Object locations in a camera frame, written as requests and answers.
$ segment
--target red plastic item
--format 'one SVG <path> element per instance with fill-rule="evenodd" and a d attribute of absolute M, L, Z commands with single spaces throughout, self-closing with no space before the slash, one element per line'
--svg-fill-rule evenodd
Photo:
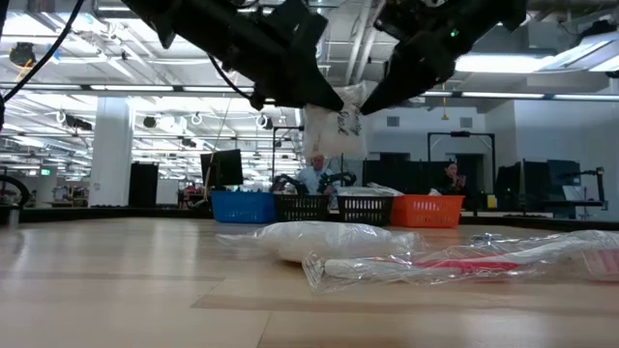
<path fill-rule="evenodd" d="M 391 224 L 404 227 L 454 228 L 460 222 L 464 196 L 396 197 Z"/>

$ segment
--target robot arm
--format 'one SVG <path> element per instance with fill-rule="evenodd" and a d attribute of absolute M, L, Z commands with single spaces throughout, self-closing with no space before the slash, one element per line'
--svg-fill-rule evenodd
<path fill-rule="evenodd" d="M 122 0 L 155 29 L 163 47 L 178 34 L 255 82 L 251 105 L 343 107 L 315 61 L 327 19 L 303 0 L 286 0 L 264 14 L 242 13 L 243 0 Z M 370 114 L 447 81 L 456 59 L 496 24 L 514 31 L 527 0 L 386 0 L 374 22 L 398 39 L 386 75 L 361 108 Z"/>
<path fill-rule="evenodd" d="M 234 69 L 255 82 L 250 102 L 258 110 L 267 98 L 280 106 L 343 107 L 315 60 L 328 21 L 302 0 L 286 0 L 270 14 L 262 7 L 242 13 L 238 0 L 123 2 L 157 31 L 164 48 L 178 34 L 218 58 L 224 70 Z"/>
<path fill-rule="evenodd" d="M 447 81 L 456 60 L 499 22 L 515 31 L 527 0 L 387 0 L 374 22 L 399 40 L 385 78 L 361 108 L 365 115 Z"/>

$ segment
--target man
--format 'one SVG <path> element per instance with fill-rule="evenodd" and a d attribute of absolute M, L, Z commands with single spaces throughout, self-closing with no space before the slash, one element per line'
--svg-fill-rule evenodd
<path fill-rule="evenodd" d="M 305 185 L 308 188 L 309 194 L 324 194 L 324 195 L 332 195 L 336 193 L 337 187 L 339 187 L 340 183 L 336 182 L 333 186 L 327 187 L 324 192 L 318 192 L 318 187 L 320 186 L 320 177 L 323 174 L 333 175 L 333 171 L 331 169 L 325 168 L 325 157 L 322 155 L 316 155 L 310 160 L 311 166 L 304 168 L 297 174 L 295 180 L 299 181 L 301 184 Z"/>

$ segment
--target wooden table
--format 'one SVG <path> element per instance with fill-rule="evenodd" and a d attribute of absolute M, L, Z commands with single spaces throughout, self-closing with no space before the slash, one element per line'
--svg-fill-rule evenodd
<path fill-rule="evenodd" d="M 5 347 L 617 347 L 619 287 L 360 286 L 315 296 L 298 265 L 216 233 L 254 227 L 127 218 L 0 232 Z M 506 227 L 422 231 L 437 246 Z"/>

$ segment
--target plastic wrapper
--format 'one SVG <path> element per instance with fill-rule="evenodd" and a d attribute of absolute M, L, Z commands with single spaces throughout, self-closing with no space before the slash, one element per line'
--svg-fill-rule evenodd
<path fill-rule="evenodd" d="M 363 258 L 325 257 L 314 252 L 304 260 L 303 268 L 314 293 L 394 281 L 411 284 L 530 278 L 618 281 L 619 234 L 581 231 L 527 240 L 484 236 L 474 239 L 470 246 Z"/>
<path fill-rule="evenodd" d="M 308 105 L 304 131 L 306 159 L 315 155 L 327 158 L 345 156 L 365 158 L 368 155 L 368 117 L 359 109 L 368 98 L 366 83 L 335 88 L 344 102 L 341 111 Z"/>
<path fill-rule="evenodd" d="M 392 188 L 338 188 L 340 196 L 396 197 L 402 195 Z"/>
<path fill-rule="evenodd" d="M 424 249 L 416 233 L 391 233 L 359 223 L 281 222 L 250 235 L 218 235 L 218 241 L 233 247 L 258 246 L 286 261 L 302 262 L 312 252 L 328 258 L 355 258 Z"/>

